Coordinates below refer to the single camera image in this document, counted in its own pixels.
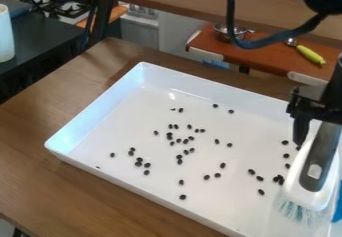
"metal bowl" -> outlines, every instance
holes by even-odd
[[[230,37],[227,34],[227,26],[225,24],[215,24],[214,30],[217,39],[224,42],[230,42]],[[248,29],[243,27],[234,27],[235,38],[238,40],[243,40],[245,38]]]

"brush handle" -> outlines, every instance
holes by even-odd
[[[312,143],[300,173],[300,185],[310,191],[318,192],[327,181],[341,135],[341,126],[323,122]]]

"wooden table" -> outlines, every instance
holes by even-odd
[[[43,147],[53,133],[140,61],[287,99],[294,83],[209,69],[106,39],[0,106],[0,213],[35,236],[223,236],[63,163]]]
[[[267,35],[266,33],[248,33],[246,39],[258,39]],[[339,49],[327,47],[298,38],[298,44],[304,45],[320,54],[326,64],[319,68],[316,64],[303,57],[294,47],[284,43],[275,44],[256,50],[243,50],[232,44],[219,41],[216,38],[214,24],[207,24],[192,40],[186,44],[186,50],[197,53],[210,52],[220,56],[223,61],[246,65],[272,74],[287,76],[289,72],[299,73],[318,79],[329,80],[340,53]]]
[[[119,0],[178,15],[225,22],[226,0]],[[256,30],[295,28],[314,15],[300,0],[236,0],[236,22]],[[331,16],[306,36],[320,44],[342,47],[342,15]]]

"white cup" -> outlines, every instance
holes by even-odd
[[[0,4],[0,63],[14,57],[14,39],[8,7]]]

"white tray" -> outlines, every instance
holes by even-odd
[[[231,237],[328,236],[328,219],[308,231],[306,225],[277,211],[281,187],[272,178],[278,174],[285,177],[284,164],[291,163],[297,153],[286,105],[140,63],[52,136],[45,147],[68,163]],[[184,108],[184,112],[172,108]],[[165,137],[170,123],[180,127],[172,130],[174,135],[192,135],[196,140],[170,146]],[[196,134],[187,124],[206,132]],[[311,126],[315,132],[317,122]],[[214,143],[216,138],[220,145]],[[283,140],[290,144],[282,145]],[[130,147],[136,148],[135,157],[128,156]],[[196,151],[178,165],[175,156],[190,147]],[[284,153],[291,158],[284,159]],[[150,175],[145,176],[145,169],[134,165],[136,157],[152,163]],[[224,170],[219,167],[222,162],[227,163]],[[265,180],[257,181],[248,169]],[[214,173],[222,177],[216,179]],[[203,180],[205,174],[211,175],[210,180]],[[184,186],[178,185],[180,179]],[[265,196],[259,195],[258,189],[263,189]],[[181,194],[187,199],[180,200]],[[327,217],[331,214],[332,206],[325,212]]]

